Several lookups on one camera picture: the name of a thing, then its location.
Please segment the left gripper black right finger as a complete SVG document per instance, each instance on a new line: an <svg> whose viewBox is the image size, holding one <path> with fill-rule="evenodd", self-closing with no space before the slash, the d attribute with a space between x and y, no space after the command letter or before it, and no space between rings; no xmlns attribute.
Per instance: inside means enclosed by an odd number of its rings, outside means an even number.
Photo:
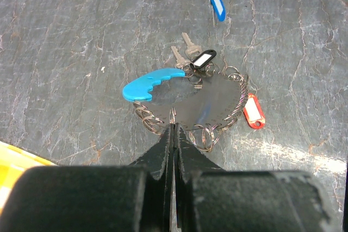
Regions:
<svg viewBox="0 0 348 232"><path fill-rule="evenodd" d="M304 171L227 171L173 126L177 224L182 231L336 231L319 181Z"/></svg>

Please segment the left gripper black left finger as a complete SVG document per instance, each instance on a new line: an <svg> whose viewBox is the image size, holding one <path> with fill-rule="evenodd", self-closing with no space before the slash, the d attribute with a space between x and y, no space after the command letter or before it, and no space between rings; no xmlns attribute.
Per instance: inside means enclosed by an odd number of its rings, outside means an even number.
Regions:
<svg viewBox="0 0 348 232"><path fill-rule="evenodd" d="M1 231L170 231L174 126L127 166L41 166L15 183Z"/></svg>

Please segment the blue key tag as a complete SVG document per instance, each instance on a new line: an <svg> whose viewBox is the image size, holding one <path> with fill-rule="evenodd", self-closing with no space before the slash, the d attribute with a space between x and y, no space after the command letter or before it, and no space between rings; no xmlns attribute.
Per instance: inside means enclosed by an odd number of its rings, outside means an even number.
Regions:
<svg viewBox="0 0 348 232"><path fill-rule="evenodd" d="M226 8L223 0L210 0L210 5L213 9L213 24L216 25L216 19L219 22L224 22L226 19Z"/></svg>

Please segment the metal keyring plate blue handle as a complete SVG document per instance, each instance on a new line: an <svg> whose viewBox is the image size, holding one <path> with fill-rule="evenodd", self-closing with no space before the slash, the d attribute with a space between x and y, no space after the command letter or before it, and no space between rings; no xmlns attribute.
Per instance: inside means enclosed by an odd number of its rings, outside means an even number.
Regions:
<svg viewBox="0 0 348 232"><path fill-rule="evenodd" d="M197 93L172 104L152 104L152 91L165 81L185 78L185 72L178 68L145 74L128 83L122 95L133 104L135 114L150 132L159 135L167 124L179 123L195 143L194 132L201 130L202 145L196 147L211 152L220 135L236 124L248 100L248 75L238 70L227 74L227 69L195 72L198 82L193 87Z"/></svg>

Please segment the silver keys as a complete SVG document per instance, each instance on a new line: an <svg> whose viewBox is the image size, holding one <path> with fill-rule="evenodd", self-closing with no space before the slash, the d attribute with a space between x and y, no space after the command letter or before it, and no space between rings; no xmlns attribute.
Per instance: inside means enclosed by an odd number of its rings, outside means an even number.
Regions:
<svg viewBox="0 0 348 232"><path fill-rule="evenodd" d="M202 53L202 47L194 44L186 32L182 32L182 38L187 46L186 50L184 51L186 58L180 55L176 46L171 46L171 50L176 59L175 68L179 69L183 69L185 66L188 66L194 58Z"/></svg>

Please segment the black key tag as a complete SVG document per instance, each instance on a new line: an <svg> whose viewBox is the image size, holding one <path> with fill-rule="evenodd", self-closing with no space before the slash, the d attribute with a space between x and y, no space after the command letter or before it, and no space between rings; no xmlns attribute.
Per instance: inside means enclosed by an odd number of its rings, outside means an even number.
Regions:
<svg viewBox="0 0 348 232"><path fill-rule="evenodd" d="M190 64L193 70L200 70L207 66L216 57L216 51L208 49L198 55Z"/></svg>

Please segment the red key tag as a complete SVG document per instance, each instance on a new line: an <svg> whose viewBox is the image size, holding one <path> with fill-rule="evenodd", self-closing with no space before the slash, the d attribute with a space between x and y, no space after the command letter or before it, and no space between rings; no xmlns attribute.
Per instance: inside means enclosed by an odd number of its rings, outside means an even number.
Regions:
<svg viewBox="0 0 348 232"><path fill-rule="evenodd" d="M261 129L265 126L265 116L258 102L258 98L248 94L248 100L244 107L244 115L248 125L253 129Z"/></svg>

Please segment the orange checkered cloth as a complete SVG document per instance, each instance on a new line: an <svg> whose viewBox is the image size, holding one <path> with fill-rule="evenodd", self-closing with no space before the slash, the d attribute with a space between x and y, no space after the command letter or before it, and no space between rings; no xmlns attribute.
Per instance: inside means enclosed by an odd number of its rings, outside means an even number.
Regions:
<svg viewBox="0 0 348 232"><path fill-rule="evenodd" d="M52 163L51 161L2 141L0 157L1 212L15 183L27 169L38 166L56 166L56 164Z"/></svg>

